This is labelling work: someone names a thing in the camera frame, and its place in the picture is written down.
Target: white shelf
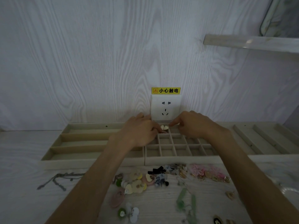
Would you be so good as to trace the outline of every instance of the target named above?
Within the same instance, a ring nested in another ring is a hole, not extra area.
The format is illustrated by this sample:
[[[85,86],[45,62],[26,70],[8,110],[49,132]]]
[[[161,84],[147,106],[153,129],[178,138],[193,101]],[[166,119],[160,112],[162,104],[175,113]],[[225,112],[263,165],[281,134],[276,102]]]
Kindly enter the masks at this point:
[[[299,53],[299,38],[207,34],[204,45]]]

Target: white wall socket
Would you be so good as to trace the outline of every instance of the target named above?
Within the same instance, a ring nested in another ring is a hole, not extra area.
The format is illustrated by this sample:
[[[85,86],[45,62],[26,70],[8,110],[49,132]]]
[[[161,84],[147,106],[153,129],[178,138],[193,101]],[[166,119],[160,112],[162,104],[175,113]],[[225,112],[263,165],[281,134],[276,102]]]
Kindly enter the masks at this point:
[[[180,114],[181,95],[152,94],[150,114],[152,120],[173,120]]]

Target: hand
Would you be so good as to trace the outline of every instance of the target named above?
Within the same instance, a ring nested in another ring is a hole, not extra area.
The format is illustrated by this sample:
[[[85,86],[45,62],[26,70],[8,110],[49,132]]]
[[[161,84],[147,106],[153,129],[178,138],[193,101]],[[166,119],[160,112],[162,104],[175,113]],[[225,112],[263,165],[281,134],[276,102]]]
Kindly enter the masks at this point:
[[[183,111],[169,126],[172,127],[178,123],[180,124],[178,126],[180,133],[188,138],[204,138],[209,141],[218,133],[227,131],[226,128],[218,125],[209,117],[195,111]]]
[[[150,115],[144,116],[140,112],[136,117],[131,117],[123,128],[112,136],[112,140],[126,142],[132,149],[147,145],[158,133],[162,133],[160,125],[152,121]]]

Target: person's right hand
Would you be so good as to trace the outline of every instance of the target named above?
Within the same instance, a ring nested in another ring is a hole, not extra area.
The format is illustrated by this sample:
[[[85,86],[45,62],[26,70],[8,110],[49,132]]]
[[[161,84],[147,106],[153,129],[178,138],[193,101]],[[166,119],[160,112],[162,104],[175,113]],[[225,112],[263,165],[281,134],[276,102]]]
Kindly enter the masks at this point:
[[[182,135],[188,138],[203,138],[209,141],[213,136],[227,129],[212,121],[209,117],[195,111],[183,111],[169,126],[179,123],[178,129]]]

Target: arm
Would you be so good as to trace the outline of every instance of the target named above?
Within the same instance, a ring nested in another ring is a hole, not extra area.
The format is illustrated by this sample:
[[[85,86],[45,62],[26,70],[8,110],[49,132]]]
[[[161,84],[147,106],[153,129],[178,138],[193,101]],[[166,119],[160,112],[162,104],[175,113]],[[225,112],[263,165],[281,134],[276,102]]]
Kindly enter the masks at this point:
[[[169,126],[178,123],[181,134],[204,138],[215,148],[253,223],[298,223],[298,210],[248,158],[230,130],[194,111],[182,112]]]
[[[85,173],[46,224],[95,223],[113,177],[133,147],[141,147],[152,141],[158,132],[159,124],[150,116],[139,113],[131,117],[124,127],[109,137],[107,146],[91,168]]]

